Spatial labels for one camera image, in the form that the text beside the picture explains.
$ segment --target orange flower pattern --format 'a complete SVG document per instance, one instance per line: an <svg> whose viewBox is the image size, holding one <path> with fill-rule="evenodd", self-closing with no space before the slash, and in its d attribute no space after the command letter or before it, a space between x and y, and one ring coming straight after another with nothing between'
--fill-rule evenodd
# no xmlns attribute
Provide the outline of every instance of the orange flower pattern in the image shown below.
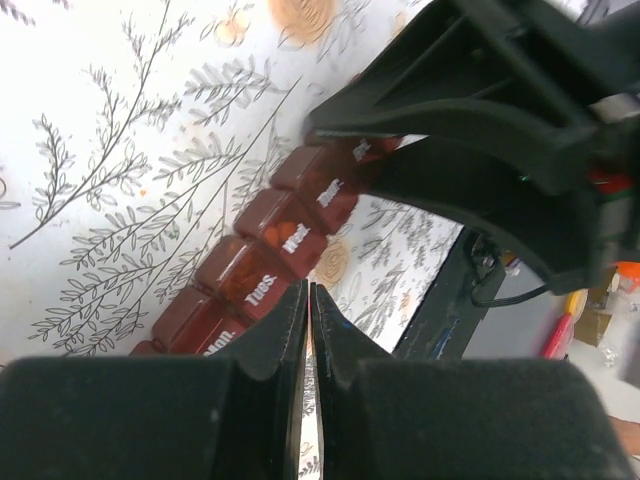
<svg viewBox="0 0 640 480"><path fill-rule="evenodd" d="M393 18L393 27L391 32L391 40L400 35L400 32L407 26L407 13L400 12Z"/></svg>
<svg viewBox="0 0 640 480"><path fill-rule="evenodd" d="M269 10L284 36L299 45L320 40L336 13L335 0L269 0Z"/></svg>
<svg viewBox="0 0 640 480"><path fill-rule="evenodd" d="M253 4L242 7L236 3L229 7L224 18L214 18L200 32L200 39L204 40L208 36L213 36L221 47L237 47L244 42L247 30L251 26L249 12L253 9Z"/></svg>
<svg viewBox="0 0 640 480"><path fill-rule="evenodd" d="M330 289L343 277L349 264L349 248L344 239L332 241L316 265L316 281Z"/></svg>

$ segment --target yellow object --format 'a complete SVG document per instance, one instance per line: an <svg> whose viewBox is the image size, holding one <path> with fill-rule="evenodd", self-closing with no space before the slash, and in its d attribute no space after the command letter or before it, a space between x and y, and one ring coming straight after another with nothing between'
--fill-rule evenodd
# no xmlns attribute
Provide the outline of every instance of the yellow object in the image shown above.
<svg viewBox="0 0 640 480"><path fill-rule="evenodd" d="M564 306L564 313L568 313L573 318L574 322L577 322L578 319L582 316L582 312L584 312L584 307L587 305L587 296L589 295L589 290L586 288L583 290L576 290L575 292L567 295L567 301Z"/></svg>

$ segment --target white patterned surface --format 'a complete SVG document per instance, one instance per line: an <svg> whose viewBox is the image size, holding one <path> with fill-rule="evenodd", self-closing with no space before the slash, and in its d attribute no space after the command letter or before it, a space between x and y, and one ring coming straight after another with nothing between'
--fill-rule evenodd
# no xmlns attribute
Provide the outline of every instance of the white patterned surface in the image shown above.
<svg viewBox="0 0 640 480"><path fill-rule="evenodd" d="M0 0L0 364L148 338L306 114L427 3ZM391 350L458 230L362 197L315 275Z"/></svg>

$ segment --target red pill box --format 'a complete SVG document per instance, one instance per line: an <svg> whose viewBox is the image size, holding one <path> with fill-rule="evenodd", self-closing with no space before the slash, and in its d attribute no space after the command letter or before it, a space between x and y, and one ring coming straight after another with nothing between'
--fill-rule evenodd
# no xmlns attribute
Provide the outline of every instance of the red pill box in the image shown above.
<svg viewBox="0 0 640 480"><path fill-rule="evenodd" d="M241 236L263 242L298 277L305 278L327 248L327 237L291 192L262 190L238 217Z"/></svg>
<svg viewBox="0 0 640 480"><path fill-rule="evenodd" d="M402 138L399 137L321 137L313 131L304 139L305 145L323 146L336 144L349 152L349 156L356 163L382 160L396 150Z"/></svg>
<svg viewBox="0 0 640 480"><path fill-rule="evenodd" d="M259 243L229 235L213 247L195 279L257 322L273 309L295 277Z"/></svg>
<svg viewBox="0 0 640 480"><path fill-rule="evenodd" d="M358 203L353 165L345 151L334 146L299 147L271 177L271 185L296 192L327 233L334 234Z"/></svg>
<svg viewBox="0 0 640 480"><path fill-rule="evenodd" d="M157 346L155 346L153 344L153 342L150 342L149 340L144 340L142 342L140 342L138 345L136 345L135 347L133 347L133 350L131 350L131 353L129 355L134 356L134 355L161 355L162 353L164 353L162 350L160 350Z"/></svg>
<svg viewBox="0 0 640 480"><path fill-rule="evenodd" d="M247 327L220 300L186 287L153 325L154 337L169 353L211 355Z"/></svg>

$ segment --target red object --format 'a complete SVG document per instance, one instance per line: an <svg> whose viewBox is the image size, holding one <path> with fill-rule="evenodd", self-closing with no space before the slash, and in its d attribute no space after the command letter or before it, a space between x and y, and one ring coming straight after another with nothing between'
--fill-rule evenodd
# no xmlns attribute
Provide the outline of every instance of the red object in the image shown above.
<svg viewBox="0 0 640 480"><path fill-rule="evenodd" d="M620 287L628 293L634 292L640 286L640 263L618 262Z"/></svg>
<svg viewBox="0 0 640 480"><path fill-rule="evenodd" d="M349 152L349 156L356 163L382 160L400 146L402 142L398 137L321 137L310 132L304 139L305 145L323 146L337 145Z"/></svg>
<svg viewBox="0 0 640 480"><path fill-rule="evenodd" d="M144 340L133 347L129 355L162 355L164 352L156 347L153 342Z"/></svg>
<svg viewBox="0 0 640 480"><path fill-rule="evenodd" d="M246 327L219 300L186 287L153 325L153 335L169 353L210 355L244 333Z"/></svg>
<svg viewBox="0 0 640 480"><path fill-rule="evenodd" d="M334 234L358 203L353 166L345 151L334 146L299 147L271 177L271 185L295 191L326 232Z"/></svg>
<svg viewBox="0 0 640 480"><path fill-rule="evenodd" d="M565 313L558 319L556 328L549 336L540 355L544 358L562 360L569 350L572 338L573 320L570 314Z"/></svg>
<svg viewBox="0 0 640 480"><path fill-rule="evenodd" d="M260 244L230 235L213 247L195 279L255 322L278 303L295 276Z"/></svg>
<svg viewBox="0 0 640 480"><path fill-rule="evenodd" d="M327 248L327 237L293 193L262 190L234 225L240 235L263 242L293 271L305 278Z"/></svg>
<svg viewBox="0 0 640 480"><path fill-rule="evenodd" d="M633 188L633 179L624 173L605 173L593 169L589 172L589 180L603 195L615 195Z"/></svg>

